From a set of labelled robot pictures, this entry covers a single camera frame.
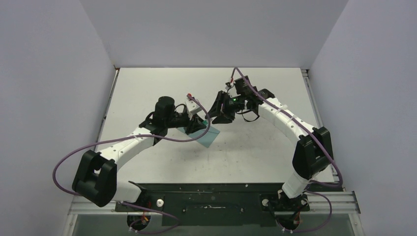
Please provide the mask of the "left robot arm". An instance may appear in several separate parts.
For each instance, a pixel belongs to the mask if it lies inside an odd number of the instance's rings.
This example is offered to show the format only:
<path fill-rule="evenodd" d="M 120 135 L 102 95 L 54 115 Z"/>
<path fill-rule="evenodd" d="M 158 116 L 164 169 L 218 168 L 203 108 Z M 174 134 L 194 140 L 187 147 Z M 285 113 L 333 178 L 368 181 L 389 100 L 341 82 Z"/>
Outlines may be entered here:
<path fill-rule="evenodd" d="M 198 116 L 200 111 L 206 110 L 190 94 L 186 96 L 182 112 L 176 111 L 173 98 L 160 97 L 154 110 L 128 136 L 109 140 L 110 147 L 87 150 L 82 155 L 72 190 L 98 207 L 116 201 L 127 202 L 135 212 L 142 211 L 147 204 L 146 197 L 141 195 L 143 189 L 130 181 L 119 180 L 119 170 L 140 152 L 167 140 L 171 128 L 183 127 L 186 134 L 199 130 L 207 133 L 210 125 L 203 123 Z"/>

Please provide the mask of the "aluminium frame rail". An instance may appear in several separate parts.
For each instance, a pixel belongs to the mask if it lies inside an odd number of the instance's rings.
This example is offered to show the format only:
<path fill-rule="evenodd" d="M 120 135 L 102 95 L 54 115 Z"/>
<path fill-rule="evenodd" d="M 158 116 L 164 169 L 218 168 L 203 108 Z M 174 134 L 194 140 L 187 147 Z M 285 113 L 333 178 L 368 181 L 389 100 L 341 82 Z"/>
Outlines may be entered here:
<path fill-rule="evenodd" d="M 349 217 L 352 233 L 355 236 L 365 235 L 362 224 L 359 218 L 359 205 L 356 200 L 354 192 L 322 192 L 326 198 L 307 194 L 310 210 L 305 214 L 327 214 L 329 213 L 329 207 L 332 206 L 332 216 L 337 214 L 345 214 Z M 116 207 L 119 205 L 118 202 L 110 202 L 104 207 L 98 207 L 95 204 L 85 200 L 81 197 L 74 197 L 68 212 L 66 223 L 64 226 L 63 236 L 74 235 L 76 229 L 77 218 L 81 215 L 117 215 L 117 216 L 128 216 L 128 215 L 141 215 L 142 212 L 138 210 L 131 211 L 116 211 Z"/>

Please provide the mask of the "teal envelope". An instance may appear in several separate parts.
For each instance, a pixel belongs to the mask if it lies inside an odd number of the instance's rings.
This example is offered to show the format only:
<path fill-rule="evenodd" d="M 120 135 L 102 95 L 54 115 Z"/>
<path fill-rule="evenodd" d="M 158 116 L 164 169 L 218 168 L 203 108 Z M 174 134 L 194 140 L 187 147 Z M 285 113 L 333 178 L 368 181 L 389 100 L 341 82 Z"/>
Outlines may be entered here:
<path fill-rule="evenodd" d="M 186 134 L 185 129 L 183 127 L 177 128 L 178 131 L 188 136 L 188 139 L 196 138 L 203 134 L 203 130 L 196 131 L 195 133 Z M 208 132 L 201 138 L 197 139 L 196 141 L 203 145 L 206 148 L 209 148 L 217 136 L 220 134 L 220 130 L 216 129 L 215 127 L 211 126 Z"/>

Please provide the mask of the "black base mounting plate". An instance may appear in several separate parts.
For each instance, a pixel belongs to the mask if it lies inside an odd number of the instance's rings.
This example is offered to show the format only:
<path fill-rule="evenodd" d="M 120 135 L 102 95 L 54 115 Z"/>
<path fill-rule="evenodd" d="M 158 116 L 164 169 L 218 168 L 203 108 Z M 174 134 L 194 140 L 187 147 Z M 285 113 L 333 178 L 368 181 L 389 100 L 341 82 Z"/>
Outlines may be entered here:
<path fill-rule="evenodd" d="M 294 200 L 278 198 L 281 183 L 140 183 L 139 199 L 126 206 L 117 201 L 116 212 L 140 213 L 142 207 L 168 213 L 163 226 L 275 226 L 272 213 L 280 218 L 296 210 L 312 211 L 314 195 L 304 193 Z"/>

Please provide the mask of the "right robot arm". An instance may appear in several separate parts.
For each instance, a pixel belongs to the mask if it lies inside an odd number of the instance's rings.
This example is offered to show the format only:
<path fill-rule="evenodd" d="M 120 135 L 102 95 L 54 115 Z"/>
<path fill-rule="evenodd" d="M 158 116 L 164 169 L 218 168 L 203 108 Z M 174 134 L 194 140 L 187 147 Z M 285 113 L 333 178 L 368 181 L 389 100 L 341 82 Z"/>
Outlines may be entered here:
<path fill-rule="evenodd" d="M 279 206 L 283 210 L 292 210 L 298 204 L 297 197 L 333 160 L 329 131 L 299 119 L 269 90 L 250 87 L 247 76 L 226 85 L 234 88 L 237 94 L 231 96 L 227 91 L 218 92 L 208 112 L 214 124 L 231 123 L 240 111 L 253 112 L 274 125 L 295 146 L 294 171 L 278 192 Z"/>

